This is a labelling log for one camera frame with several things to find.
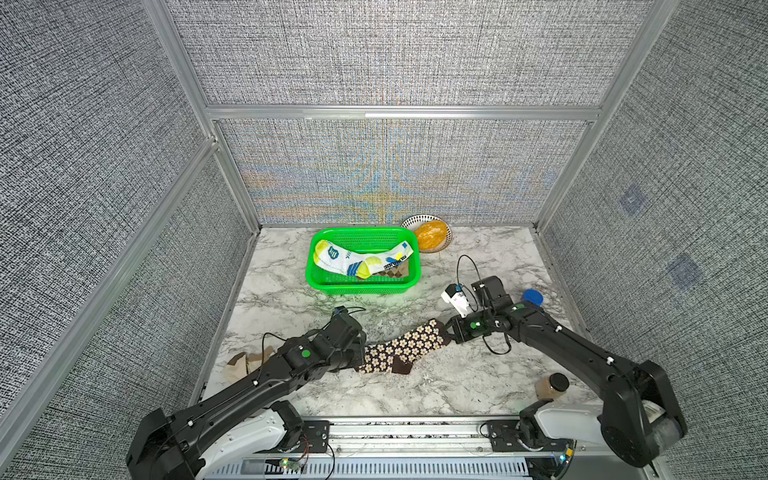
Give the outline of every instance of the brown floral sock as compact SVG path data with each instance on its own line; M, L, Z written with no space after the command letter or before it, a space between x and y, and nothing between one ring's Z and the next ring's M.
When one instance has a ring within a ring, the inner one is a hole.
M408 375L416 360L450 342L445 325L431 319L425 325L418 326L387 343L367 345L363 364L356 370L364 373L391 372Z

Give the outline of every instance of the brown jar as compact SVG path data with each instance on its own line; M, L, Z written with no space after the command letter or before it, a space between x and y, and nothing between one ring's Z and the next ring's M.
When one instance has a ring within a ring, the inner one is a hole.
M568 390L568 377L562 373L553 373L536 383L536 396L539 400L554 400Z

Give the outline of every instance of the white sock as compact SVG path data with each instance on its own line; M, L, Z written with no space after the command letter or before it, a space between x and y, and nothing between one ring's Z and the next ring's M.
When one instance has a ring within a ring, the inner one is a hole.
M355 253L338 247L328 240L315 245L315 265L329 272L366 279L374 273L398 266L413 255L408 242L384 253Z

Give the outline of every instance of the sock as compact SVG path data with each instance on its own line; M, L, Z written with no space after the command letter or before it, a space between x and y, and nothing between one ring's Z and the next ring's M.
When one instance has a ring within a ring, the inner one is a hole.
M366 345L363 364L355 370L408 375L416 360L429 352L440 350L450 342L445 325L431 319L426 325L416 327L387 343Z
M366 279L374 273L393 268L413 255L408 242L384 253L355 253L338 247L328 240L321 240L315 245L315 265L323 270L347 276Z

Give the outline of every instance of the marble tabletop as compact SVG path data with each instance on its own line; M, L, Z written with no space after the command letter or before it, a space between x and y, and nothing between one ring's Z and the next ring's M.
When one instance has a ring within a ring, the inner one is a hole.
M463 253L477 263L482 276L498 276L512 298L535 288L543 307L570 326L555 290L524 227L454 227L446 250L422 254L422 278L399 295L327 296L304 277L310 241L317 229L265 228L238 297L237 305L210 374L205 397L228 386L224 364L239 352L259 353L264 332L299 336L320 328L333 307L362 306L355 318L369 343L383 342L431 318L443 322L455 315L440 293L455 282L456 260ZM472 264L462 261L462 282L477 280ZM501 335L488 341L504 351ZM267 337L265 345L281 342ZM328 373L286 397L301 415L481 415L514 414L536 401L534 384L563 372L571 388L558 402L595 402L596 395L554 360L526 345L513 343L508 355L491 354L480 340L454 343L418 360L409 375L361 373L352 369Z

